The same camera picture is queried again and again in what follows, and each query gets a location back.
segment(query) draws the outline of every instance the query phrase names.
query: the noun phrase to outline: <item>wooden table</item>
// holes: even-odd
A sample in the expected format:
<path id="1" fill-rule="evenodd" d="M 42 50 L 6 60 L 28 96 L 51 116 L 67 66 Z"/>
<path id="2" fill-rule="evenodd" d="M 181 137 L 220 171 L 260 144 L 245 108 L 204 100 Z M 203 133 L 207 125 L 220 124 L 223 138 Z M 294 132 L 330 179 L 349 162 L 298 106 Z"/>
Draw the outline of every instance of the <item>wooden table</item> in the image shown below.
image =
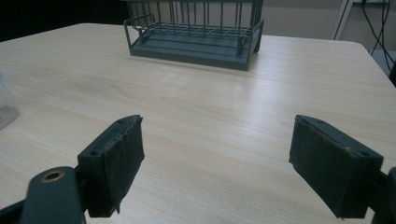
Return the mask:
<path id="1" fill-rule="evenodd" d="M 293 170 L 297 114 L 396 165 L 396 90 L 355 43 L 264 36 L 241 72 L 133 58 L 123 27 L 79 24 L 0 43 L 0 68 L 21 110 L 0 131 L 0 207 L 132 114 L 146 159 L 120 214 L 89 223 L 370 223 L 335 218 Z"/>

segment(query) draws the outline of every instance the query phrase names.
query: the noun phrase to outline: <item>transparent cup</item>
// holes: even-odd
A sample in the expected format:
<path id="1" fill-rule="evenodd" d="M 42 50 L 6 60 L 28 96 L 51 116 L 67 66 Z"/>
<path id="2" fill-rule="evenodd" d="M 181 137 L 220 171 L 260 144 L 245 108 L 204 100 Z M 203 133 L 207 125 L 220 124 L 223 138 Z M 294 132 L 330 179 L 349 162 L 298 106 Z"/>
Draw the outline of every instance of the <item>transparent cup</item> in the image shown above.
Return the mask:
<path id="1" fill-rule="evenodd" d="M 20 110 L 9 94 L 3 80 L 3 74 L 0 70 L 0 129 L 6 127 L 16 119 L 19 114 Z"/>

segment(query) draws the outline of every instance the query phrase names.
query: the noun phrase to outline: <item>gray dish rack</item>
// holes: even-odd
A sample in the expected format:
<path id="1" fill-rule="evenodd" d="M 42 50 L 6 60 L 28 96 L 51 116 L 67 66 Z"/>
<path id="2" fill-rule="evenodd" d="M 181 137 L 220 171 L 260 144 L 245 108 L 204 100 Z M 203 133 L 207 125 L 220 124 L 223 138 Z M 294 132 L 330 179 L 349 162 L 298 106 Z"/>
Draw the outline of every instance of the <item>gray dish rack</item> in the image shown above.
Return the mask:
<path id="1" fill-rule="evenodd" d="M 247 71 L 260 49 L 262 0 L 122 1 L 131 55 Z"/>

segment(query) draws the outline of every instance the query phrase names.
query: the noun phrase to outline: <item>metal wire rack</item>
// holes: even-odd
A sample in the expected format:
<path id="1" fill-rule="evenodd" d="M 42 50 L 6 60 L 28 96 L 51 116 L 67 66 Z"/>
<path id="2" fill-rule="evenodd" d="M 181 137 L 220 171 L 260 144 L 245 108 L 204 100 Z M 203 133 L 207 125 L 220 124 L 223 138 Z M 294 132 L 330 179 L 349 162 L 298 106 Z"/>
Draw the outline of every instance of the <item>metal wire rack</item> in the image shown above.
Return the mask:
<path id="1" fill-rule="evenodd" d="M 248 70 L 262 37 L 262 0 L 125 0 L 132 55 Z M 134 43 L 128 27 L 139 34 Z"/>

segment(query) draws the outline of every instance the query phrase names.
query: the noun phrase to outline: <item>table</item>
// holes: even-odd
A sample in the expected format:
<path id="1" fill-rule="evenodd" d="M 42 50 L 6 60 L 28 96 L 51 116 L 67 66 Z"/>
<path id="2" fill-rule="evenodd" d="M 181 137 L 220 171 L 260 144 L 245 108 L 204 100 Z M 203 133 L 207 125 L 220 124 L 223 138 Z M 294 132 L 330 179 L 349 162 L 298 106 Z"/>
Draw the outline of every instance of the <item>table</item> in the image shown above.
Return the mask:
<path id="1" fill-rule="evenodd" d="M 396 165 L 396 90 L 356 43 L 263 36 L 249 72 L 130 56 L 122 26 L 0 43 L 21 115 L 0 130 L 0 207 L 119 118 L 146 158 L 120 214 L 88 223 L 370 223 L 335 218 L 288 162 L 294 117 L 323 119 Z"/>

